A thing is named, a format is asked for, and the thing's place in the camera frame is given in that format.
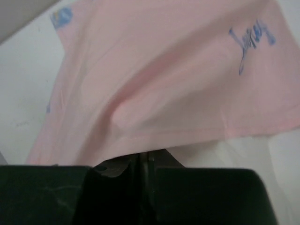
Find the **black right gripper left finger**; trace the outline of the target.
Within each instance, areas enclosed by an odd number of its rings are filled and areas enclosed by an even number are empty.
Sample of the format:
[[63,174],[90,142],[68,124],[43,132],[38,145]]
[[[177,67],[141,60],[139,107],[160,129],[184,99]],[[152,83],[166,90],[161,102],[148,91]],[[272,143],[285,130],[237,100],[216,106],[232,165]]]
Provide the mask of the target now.
[[136,225],[135,164],[129,157],[89,166],[0,168],[3,225]]

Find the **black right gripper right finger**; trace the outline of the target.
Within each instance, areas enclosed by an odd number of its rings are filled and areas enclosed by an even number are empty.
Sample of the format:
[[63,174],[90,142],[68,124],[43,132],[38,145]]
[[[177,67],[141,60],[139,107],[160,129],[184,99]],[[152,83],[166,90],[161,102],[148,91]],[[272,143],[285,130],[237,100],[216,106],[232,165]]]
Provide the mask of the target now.
[[186,168],[166,150],[140,155],[143,225],[276,225],[249,169]]

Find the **pink printed pillowcase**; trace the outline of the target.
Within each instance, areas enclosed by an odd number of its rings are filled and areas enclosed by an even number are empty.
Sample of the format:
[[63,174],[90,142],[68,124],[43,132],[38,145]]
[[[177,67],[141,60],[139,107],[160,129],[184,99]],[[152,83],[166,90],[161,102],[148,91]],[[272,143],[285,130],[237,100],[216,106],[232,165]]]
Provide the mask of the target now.
[[300,124],[300,49],[274,0],[93,0],[65,48],[30,165],[273,134]]

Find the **white pillow yellow trim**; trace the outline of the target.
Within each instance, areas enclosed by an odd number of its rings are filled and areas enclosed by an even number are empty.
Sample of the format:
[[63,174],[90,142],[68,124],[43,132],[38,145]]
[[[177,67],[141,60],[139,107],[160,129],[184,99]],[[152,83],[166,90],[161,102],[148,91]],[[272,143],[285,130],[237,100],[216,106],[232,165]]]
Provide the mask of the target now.
[[186,167],[247,168],[263,180],[279,224],[300,223],[300,130],[168,148]]

